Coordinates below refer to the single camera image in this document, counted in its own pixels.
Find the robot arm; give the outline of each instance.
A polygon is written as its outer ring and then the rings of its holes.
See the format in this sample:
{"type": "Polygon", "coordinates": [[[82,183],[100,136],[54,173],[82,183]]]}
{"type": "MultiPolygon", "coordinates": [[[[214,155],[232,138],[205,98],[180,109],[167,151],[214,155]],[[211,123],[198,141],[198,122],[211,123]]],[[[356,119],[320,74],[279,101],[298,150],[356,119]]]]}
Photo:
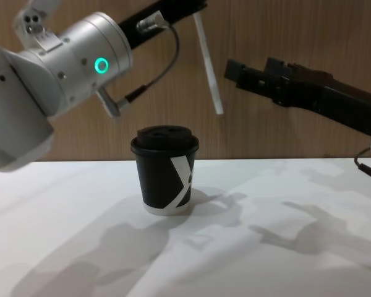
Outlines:
{"type": "Polygon", "coordinates": [[[59,3],[29,1],[14,21],[25,49],[13,53],[0,47],[0,171],[46,154],[54,138],[48,119],[94,93],[111,116],[120,116],[130,102],[126,97],[114,102],[104,88],[131,69],[132,49],[207,6],[206,0],[160,0],[120,24],[97,12],[56,36],[44,21],[59,3]]]}
{"type": "MultiPolygon", "coordinates": [[[[329,73],[269,58],[263,72],[229,60],[225,78],[277,105],[310,110],[371,136],[371,94],[343,84],[329,73]]],[[[354,162],[371,176],[371,167],[357,161],[369,150],[358,154],[354,162]]]]}

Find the white table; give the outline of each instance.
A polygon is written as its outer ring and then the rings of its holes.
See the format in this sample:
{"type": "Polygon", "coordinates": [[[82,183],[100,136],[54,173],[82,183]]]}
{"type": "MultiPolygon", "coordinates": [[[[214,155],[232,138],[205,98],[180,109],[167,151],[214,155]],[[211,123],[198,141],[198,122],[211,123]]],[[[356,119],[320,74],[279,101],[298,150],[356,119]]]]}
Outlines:
{"type": "Polygon", "coordinates": [[[165,218],[131,161],[0,174],[0,297],[371,297],[371,178],[352,160],[198,161],[194,189],[165,218]]]}

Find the metal connector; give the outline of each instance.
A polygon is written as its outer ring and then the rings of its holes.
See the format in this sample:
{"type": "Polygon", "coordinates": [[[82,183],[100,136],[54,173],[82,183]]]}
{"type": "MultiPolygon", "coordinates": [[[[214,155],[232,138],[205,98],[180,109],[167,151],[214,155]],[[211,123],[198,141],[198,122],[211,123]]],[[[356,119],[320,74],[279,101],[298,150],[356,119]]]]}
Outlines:
{"type": "Polygon", "coordinates": [[[122,99],[118,103],[116,103],[110,97],[109,93],[106,91],[105,88],[100,88],[98,91],[96,91],[96,94],[98,95],[100,101],[102,102],[106,112],[112,118],[121,117],[121,114],[130,105],[129,101],[126,99],[122,99]]]}
{"type": "Polygon", "coordinates": [[[148,33],[152,30],[158,29],[158,28],[168,28],[168,27],[169,27],[169,23],[164,19],[160,11],[153,13],[149,17],[141,20],[136,25],[136,28],[139,31],[139,33],[143,33],[143,34],[148,33]]]}

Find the black cable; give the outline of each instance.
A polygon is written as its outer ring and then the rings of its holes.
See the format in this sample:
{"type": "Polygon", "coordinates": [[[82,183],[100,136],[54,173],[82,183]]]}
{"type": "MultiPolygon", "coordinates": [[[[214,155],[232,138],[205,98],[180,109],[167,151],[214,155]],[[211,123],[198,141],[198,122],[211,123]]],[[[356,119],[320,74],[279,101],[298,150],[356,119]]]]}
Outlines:
{"type": "Polygon", "coordinates": [[[368,153],[370,151],[370,148],[366,148],[365,150],[362,150],[359,152],[356,157],[354,157],[354,163],[357,165],[357,167],[360,167],[359,158],[363,156],[365,153],[368,153]]]}
{"type": "Polygon", "coordinates": [[[369,149],[369,148],[366,148],[365,150],[363,150],[363,151],[361,151],[360,153],[358,153],[358,154],[356,155],[356,157],[354,157],[354,163],[357,165],[357,167],[358,167],[361,171],[363,171],[365,174],[371,176],[371,167],[369,167],[369,166],[367,166],[367,165],[365,165],[365,164],[363,164],[363,163],[361,163],[361,164],[359,163],[359,158],[360,158],[361,156],[363,156],[365,153],[369,152],[369,151],[370,151],[370,149],[369,149]]]}
{"type": "Polygon", "coordinates": [[[177,33],[176,29],[172,25],[169,24],[168,29],[173,33],[174,39],[175,39],[175,42],[176,42],[176,51],[175,51],[174,57],[172,58],[172,61],[164,69],[164,71],[159,76],[154,78],[151,82],[149,82],[146,85],[142,85],[141,87],[134,90],[132,93],[126,95],[125,99],[129,103],[132,103],[139,96],[141,96],[142,93],[146,92],[152,85],[155,85],[157,82],[159,82],[173,68],[173,66],[177,62],[177,59],[179,58],[179,54],[180,54],[180,37],[179,37],[179,34],[177,33]]]}
{"type": "Polygon", "coordinates": [[[179,55],[180,55],[180,37],[179,37],[179,34],[177,33],[176,29],[172,25],[169,25],[168,28],[173,33],[173,36],[174,36],[174,39],[175,39],[175,42],[176,42],[176,52],[174,54],[174,57],[173,57],[172,61],[167,66],[167,68],[165,68],[165,70],[159,76],[157,76],[155,79],[153,79],[151,82],[149,82],[147,84],[147,88],[149,88],[152,85],[155,85],[157,82],[159,82],[172,69],[172,67],[175,65],[177,59],[179,58],[179,55]]]}

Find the wooden wall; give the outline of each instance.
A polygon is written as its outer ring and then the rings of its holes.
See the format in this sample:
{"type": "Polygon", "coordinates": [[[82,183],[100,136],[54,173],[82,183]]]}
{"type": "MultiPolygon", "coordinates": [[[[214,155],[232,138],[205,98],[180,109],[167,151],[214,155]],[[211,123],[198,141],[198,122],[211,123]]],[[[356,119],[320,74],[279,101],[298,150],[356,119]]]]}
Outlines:
{"type": "MultiPolygon", "coordinates": [[[[26,0],[0,0],[0,45],[20,49],[11,22],[26,0]]],[[[50,26],[60,32],[103,11],[122,20],[154,0],[63,0],[50,26]]],[[[224,100],[215,114],[193,18],[176,28],[181,56],[159,85],[114,121],[94,97],[53,124],[56,142],[45,160],[126,160],[138,129],[158,124],[191,128],[199,158],[351,157],[370,137],[308,111],[280,108],[223,79],[228,58],[263,69],[267,57],[333,73],[371,92],[371,0],[209,0],[202,13],[224,100]]],[[[173,55],[164,33],[134,51],[134,68],[109,87],[116,98],[149,81],[173,55]]]]}

